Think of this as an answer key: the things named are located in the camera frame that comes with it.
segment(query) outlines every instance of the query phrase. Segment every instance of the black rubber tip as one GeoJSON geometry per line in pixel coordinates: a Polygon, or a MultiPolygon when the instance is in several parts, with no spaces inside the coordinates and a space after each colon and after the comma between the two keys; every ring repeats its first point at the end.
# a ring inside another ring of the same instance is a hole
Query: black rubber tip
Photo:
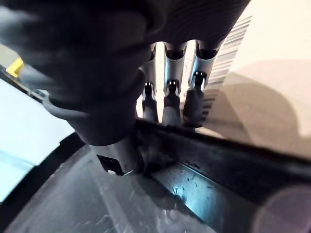
{"type": "Polygon", "coordinates": [[[175,92],[169,93],[164,98],[163,125],[181,126],[179,103],[180,99],[175,92]]]}
{"type": "Polygon", "coordinates": [[[146,99],[142,101],[142,118],[158,123],[156,100],[151,95],[147,95],[146,99]]]}
{"type": "Polygon", "coordinates": [[[203,112],[204,94],[199,88],[187,91],[183,110],[184,125],[187,127],[200,127],[203,112]]]}

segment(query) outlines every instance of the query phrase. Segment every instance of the white surface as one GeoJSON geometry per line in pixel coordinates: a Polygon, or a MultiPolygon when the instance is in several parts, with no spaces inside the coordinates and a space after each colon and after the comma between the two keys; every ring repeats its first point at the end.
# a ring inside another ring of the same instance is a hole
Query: white surface
{"type": "Polygon", "coordinates": [[[0,201],[40,164],[73,128],[0,80],[0,201]]]}
{"type": "Polygon", "coordinates": [[[0,150],[35,165],[72,133],[64,120],[40,103],[0,80],[0,150]]]}
{"type": "Polygon", "coordinates": [[[250,2],[245,14],[252,21],[208,115],[209,129],[311,159],[310,11],[309,0],[250,2]]]}

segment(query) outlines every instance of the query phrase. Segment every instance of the yellow object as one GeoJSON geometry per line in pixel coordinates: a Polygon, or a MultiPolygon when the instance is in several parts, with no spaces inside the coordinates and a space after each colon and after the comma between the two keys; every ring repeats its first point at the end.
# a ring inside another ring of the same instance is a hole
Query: yellow object
{"type": "Polygon", "coordinates": [[[6,69],[6,72],[8,72],[9,74],[11,74],[15,78],[17,78],[18,77],[18,73],[23,68],[23,66],[24,66],[24,62],[19,57],[6,69]]]}

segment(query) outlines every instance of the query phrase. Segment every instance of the robotic hand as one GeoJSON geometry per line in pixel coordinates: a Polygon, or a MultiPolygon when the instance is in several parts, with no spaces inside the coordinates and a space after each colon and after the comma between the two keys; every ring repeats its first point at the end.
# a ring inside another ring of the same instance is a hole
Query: robotic hand
{"type": "Polygon", "coordinates": [[[155,42],[165,41],[163,124],[180,126],[184,55],[198,40],[184,108],[184,123],[196,127],[213,59],[247,3],[4,0],[0,43],[27,64],[21,80],[48,91],[45,108],[91,145],[105,170],[124,175],[142,164],[131,137],[142,92],[144,118],[158,121],[155,42]]]}

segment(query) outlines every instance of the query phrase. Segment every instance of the scratched plastic surface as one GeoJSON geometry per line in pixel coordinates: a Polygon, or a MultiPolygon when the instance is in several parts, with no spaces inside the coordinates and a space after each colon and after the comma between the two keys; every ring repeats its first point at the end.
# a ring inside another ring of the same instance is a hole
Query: scratched plastic surface
{"type": "Polygon", "coordinates": [[[83,147],[40,188],[6,233],[214,233],[156,181],[104,172],[83,147]]]}

